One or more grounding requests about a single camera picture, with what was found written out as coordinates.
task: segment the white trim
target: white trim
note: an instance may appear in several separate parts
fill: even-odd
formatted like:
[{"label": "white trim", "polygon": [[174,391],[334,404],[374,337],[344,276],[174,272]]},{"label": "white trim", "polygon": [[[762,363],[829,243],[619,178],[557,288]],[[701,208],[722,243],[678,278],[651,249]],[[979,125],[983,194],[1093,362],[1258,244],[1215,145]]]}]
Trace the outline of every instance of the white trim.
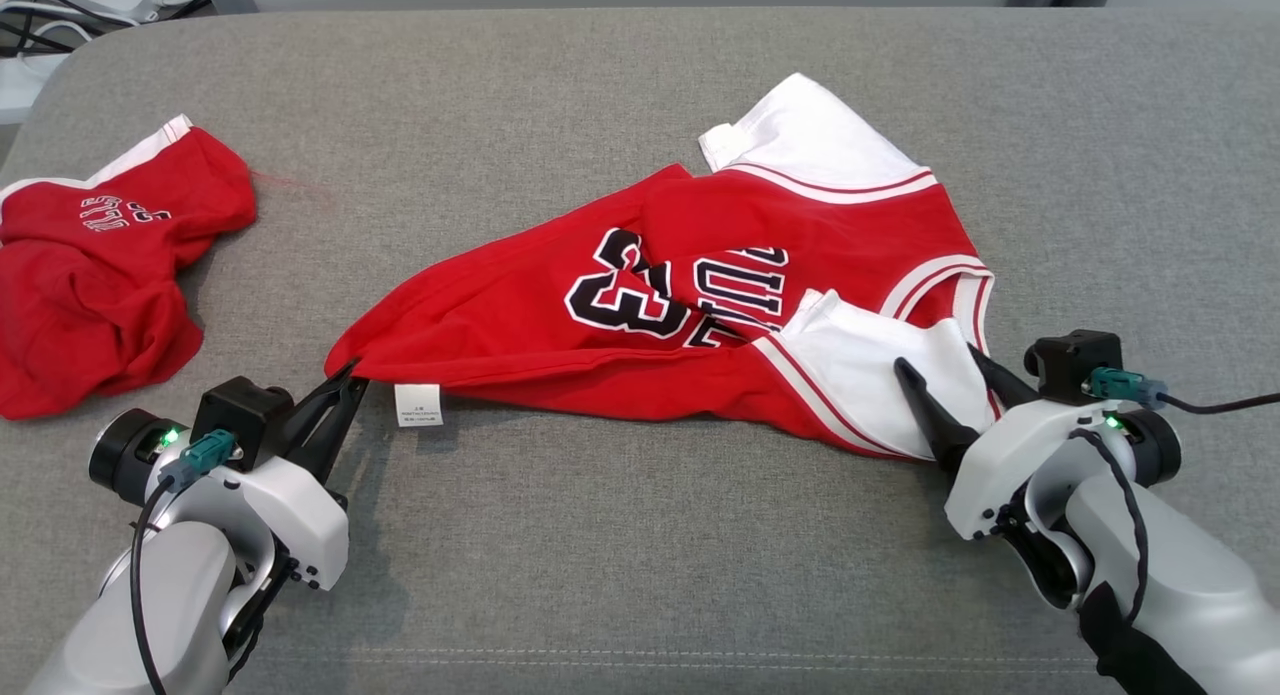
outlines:
[{"label": "white trim", "polygon": [[906,316],[911,315],[915,303],[920,302],[920,298],[933,285],[937,285],[938,282],[946,280],[951,275],[992,276],[987,266],[982,265],[982,261],[973,256],[932,259],[931,261],[920,262],[920,265],[915,266],[915,270],[902,276],[897,282],[897,285],[893,285],[893,289],[890,291],[881,305],[879,314],[884,317],[905,320]]},{"label": "white trim", "polygon": [[165,122],[160,131],[155,131],[152,134],[147,134],[141,143],[133,145],[122,156],[113,159],[108,166],[101,168],[87,180],[74,180],[69,177],[28,177],[26,180],[18,180],[17,183],[6,186],[5,189],[0,189],[0,206],[4,205],[4,200],[9,195],[14,195],[18,189],[27,188],[27,186],[35,186],[36,183],[49,183],[52,186],[64,186],[64,188],[74,189],[92,189],[97,186],[106,183],[106,180],[113,179],[123,174],[123,172],[132,170],[134,166],[142,165],[142,163],[151,161],[157,154],[163,152],[169,145],[177,143],[178,140],[183,138],[183,134],[189,133],[191,120],[187,120],[187,115],[174,116],[173,120]]},{"label": "white trim", "polygon": [[763,353],[764,358],[772,363],[773,369],[778,371],[778,375],[781,375],[783,380],[786,380],[787,385],[791,385],[795,394],[800,395],[800,401],[804,402],[814,416],[818,417],[822,425],[827,426],[827,430],[832,431],[833,435],[840,436],[840,439],[845,440],[845,443],[861,451],[901,457],[901,453],[890,452],[882,448],[882,445],[873,444],[864,436],[860,436],[855,431],[846,427],[845,422],[841,422],[840,417],[837,417],[836,413],[827,407],[822,395],[818,395],[818,393],[815,393],[809,385],[809,381],[806,381],[804,376],[796,371],[795,366],[791,365],[790,358],[782,355],[780,349],[781,343],[774,344],[771,338],[756,338],[755,340],[751,340],[751,346]]},{"label": "white trim", "polygon": [[955,301],[951,303],[951,315],[960,321],[964,339],[984,353],[987,352],[987,338],[983,321],[987,317],[992,280],[992,276],[961,274],[960,280],[956,282]]},{"label": "white trim", "polygon": [[867,192],[836,192],[836,189],[822,189],[814,186],[805,186],[804,183],[797,183],[790,179],[790,177],[778,175],[777,172],[768,170],[763,165],[754,165],[754,163],[733,163],[733,165],[724,166],[723,170],[736,170],[745,172],[745,174],[759,177],[759,179],[768,180],[774,186],[782,186],[782,188],[791,189],[792,193],[800,195],[800,197],[809,200],[818,200],[823,204],[837,204],[837,206],[851,206],[851,204],[873,204],[877,200],[896,198],[900,195],[919,193],[920,189],[929,189],[932,186],[937,186],[937,177],[933,177],[928,166],[919,168],[919,170],[909,172],[901,180],[899,186],[883,186],[883,188],[873,188]]},{"label": "white trim", "polygon": [[978,335],[978,349],[982,349],[983,353],[987,352],[987,303],[991,302],[991,291],[996,287],[995,276],[989,276],[986,284],[986,288],[979,285],[978,317],[974,320],[974,323],[978,323],[978,332],[975,332],[975,335]]}]

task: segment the striped trim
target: striped trim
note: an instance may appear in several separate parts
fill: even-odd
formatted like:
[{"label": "striped trim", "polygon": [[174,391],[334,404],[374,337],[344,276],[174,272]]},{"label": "striped trim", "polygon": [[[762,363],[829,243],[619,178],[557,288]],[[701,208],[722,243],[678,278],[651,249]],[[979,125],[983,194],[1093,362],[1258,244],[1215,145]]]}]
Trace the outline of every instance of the striped trim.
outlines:
[{"label": "striped trim", "polygon": [[983,323],[987,319],[987,300],[991,300],[991,282],[995,276],[974,276],[961,274],[956,282],[955,302],[951,306],[951,315],[960,321],[960,330],[964,332],[965,340],[975,348],[987,352],[987,338]]},{"label": "striped trim", "polygon": [[760,177],[760,179],[768,180],[774,186],[782,186],[782,188],[791,189],[792,193],[801,195],[801,197],[818,200],[818,202],[824,204],[841,204],[841,206],[847,206],[847,204],[872,204],[877,200],[896,198],[900,195],[918,193],[920,189],[928,189],[932,188],[932,186],[938,184],[938,180],[933,177],[933,172],[929,172],[929,168],[927,166],[914,172],[904,180],[897,180],[897,183],[877,186],[877,188],[867,189],[837,189],[827,188],[827,186],[810,186],[796,180],[795,177],[783,175],[782,172],[772,170],[772,168],[755,165],[755,163],[733,163],[733,165],[724,166],[723,170],[745,172],[745,174]]},{"label": "striped trim", "polygon": [[142,163],[150,163],[152,157],[159,156],[168,148],[169,145],[177,143],[182,140],[184,134],[189,133],[191,122],[187,120],[187,115],[174,116],[173,120],[165,122],[160,127],[160,131],[155,131],[152,134],[147,134],[141,143],[133,145],[122,156],[113,159],[108,166],[102,170],[96,172],[87,180],[74,180],[69,177],[28,177],[26,180],[18,180],[12,186],[6,186],[5,189],[0,189],[0,204],[9,195],[14,195],[18,189],[23,189],[27,186],[35,186],[36,183],[49,183],[52,186],[65,186],[65,188],[74,189],[92,189],[97,186],[106,183],[106,180],[113,179],[113,177],[120,175],[123,172],[132,170],[134,166],[142,165]]},{"label": "striped trim", "polygon": [[911,315],[916,303],[928,291],[937,285],[938,282],[948,279],[948,276],[956,275],[973,275],[980,279],[991,279],[992,274],[987,270],[987,266],[982,265],[979,259],[973,256],[946,256],[941,259],[932,259],[928,262],[923,262],[916,266],[915,270],[902,276],[890,291],[890,294],[884,298],[879,308],[879,314],[886,317],[895,317],[895,320],[906,320]]},{"label": "striped trim", "polygon": [[783,348],[781,340],[777,340],[773,335],[756,338],[751,340],[751,346],[763,353],[764,358],[782,376],[782,380],[786,380],[786,384],[791,385],[791,390],[799,395],[805,407],[818,417],[818,421],[832,435],[836,435],[838,440],[850,445],[851,449],[864,454],[877,454],[877,457],[905,458],[909,461],[923,459],[888,448],[858,430],[858,427],[845,419],[836,404],[832,404],[827,399],[827,394],[823,394],[817,381],[809,376],[809,372],[805,372],[804,366],[792,358],[791,353],[787,353],[786,348]]}]

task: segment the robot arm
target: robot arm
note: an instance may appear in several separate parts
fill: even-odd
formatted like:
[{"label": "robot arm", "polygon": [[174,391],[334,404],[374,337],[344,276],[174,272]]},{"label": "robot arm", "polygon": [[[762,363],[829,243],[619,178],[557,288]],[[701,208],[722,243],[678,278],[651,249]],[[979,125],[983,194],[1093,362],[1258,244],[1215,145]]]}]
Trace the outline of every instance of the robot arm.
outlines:
[{"label": "robot arm", "polygon": [[1120,402],[1085,385],[1093,371],[1121,367],[1119,338],[1038,340],[1027,358],[1038,390],[973,356],[1011,406],[980,435],[905,358],[895,365],[952,479],[946,515],[956,532],[1007,541],[1042,598],[1076,612],[1098,672],[1130,695],[1274,692],[1280,616],[1252,568],[1147,490],[1178,474],[1178,436],[1156,412],[1119,412]]},{"label": "robot arm", "polygon": [[[298,404],[287,390],[237,378],[201,398],[191,429],[129,411],[99,435],[92,480],[137,506],[156,499],[154,517],[138,523],[148,530],[140,594],[169,692],[223,691],[283,585],[306,580],[329,590],[346,568],[347,499],[324,484],[367,385],[351,367]],[[227,451],[225,462],[192,471],[188,462],[201,462],[192,453],[209,442]],[[188,472],[189,484],[156,493],[174,472]],[[131,636],[129,554],[108,571],[97,600],[28,695],[154,691]]]}]

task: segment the gray couch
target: gray couch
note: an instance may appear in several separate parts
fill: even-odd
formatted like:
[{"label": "gray couch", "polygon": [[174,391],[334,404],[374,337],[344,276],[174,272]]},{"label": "gray couch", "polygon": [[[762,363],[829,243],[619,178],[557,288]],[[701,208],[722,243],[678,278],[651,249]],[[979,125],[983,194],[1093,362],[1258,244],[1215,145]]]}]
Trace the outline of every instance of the gray couch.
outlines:
[{"label": "gray couch", "polygon": [[[180,276],[206,340],[173,380],[0,422],[0,690],[125,548],[88,481],[123,410],[189,420],[234,375],[294,394],[344,326],[440,259],[667,163],[803,70],[932,165],[997,274],[987,332],[1120,332],[1193,401],[1280,389],[1280,20],[1152,12],[434,12],[237,17],[61,67],[0,180],[86,177],[187,113],[259,172],[260,220]],[[1016,558],[964,543],[932,467],[748,422],[374,387],[332,485],[333,593],[284,590],[230,692],[1116,692]],[[1157,491],[1280,600],[1275,410],[1175,413]]]}]

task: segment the armhole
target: armhole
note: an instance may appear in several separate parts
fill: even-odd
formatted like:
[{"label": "armhole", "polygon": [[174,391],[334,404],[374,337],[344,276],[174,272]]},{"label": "armhole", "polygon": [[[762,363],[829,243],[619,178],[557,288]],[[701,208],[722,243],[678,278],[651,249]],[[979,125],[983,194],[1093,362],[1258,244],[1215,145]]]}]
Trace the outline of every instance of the armhole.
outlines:
[{"label": "armhole", "polygon": [[986,353],[987,338],[983,321],[987,317],[987,302],[991,298],[991,282],[995,276],[979,259],[973,256],[946,256],[915,266],[915,270],[893,285],[879,314],[895,320],[906,320],[924,294],[951,279],[956,282],[948,315],[960,323],[965,340]]}]

